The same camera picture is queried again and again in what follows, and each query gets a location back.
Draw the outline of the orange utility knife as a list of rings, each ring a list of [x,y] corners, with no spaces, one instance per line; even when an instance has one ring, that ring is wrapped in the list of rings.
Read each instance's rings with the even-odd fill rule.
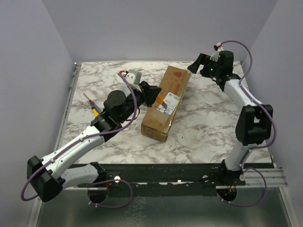
[[[156,101],[164,108],[164,110],[167,109],[168,106],[162,97],[157,96]]]

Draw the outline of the brown cardboard express box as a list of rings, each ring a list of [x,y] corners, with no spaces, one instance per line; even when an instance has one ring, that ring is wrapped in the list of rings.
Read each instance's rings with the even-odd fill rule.
[[[191,72],[173,66],[168,66],[160,82],[159,94],[167,104],[167,109],[156,101],[146,112],[141,134],[154,140],[165,142],[185,93]]]

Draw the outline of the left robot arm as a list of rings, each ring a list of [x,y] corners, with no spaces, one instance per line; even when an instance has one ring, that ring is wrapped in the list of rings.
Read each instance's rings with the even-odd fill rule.
[[[101,165],[91,163],[75,170],[70,166],[123,130],[122,123],[129,117],[134,118],[141,105],[151,107],[161,88],[143,81],[138,89],[129,87],[129,91],[129,95],[122,90],[110,92],[104,101],[103,111],[80,135],[43,158],[32,156],[27,161],[26,185],[31,185],[43,202],[54,199],[67,187],[79,184],[98,187],[103,184],[105,171]]]

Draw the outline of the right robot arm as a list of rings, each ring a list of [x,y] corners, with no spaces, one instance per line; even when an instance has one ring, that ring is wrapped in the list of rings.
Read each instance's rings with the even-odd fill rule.
[[[230,155],[219,168],[217,179],[223,185],[242,174],[242,166],[257,145],[271,135],[273,107],[265,105],[242,85],[239,75],[233,73],[234,54],[216,51],[213,55],[199,54],[188,66],[191,73],[213,80],[237,105],[240,115],[235,127],[236,141]]]

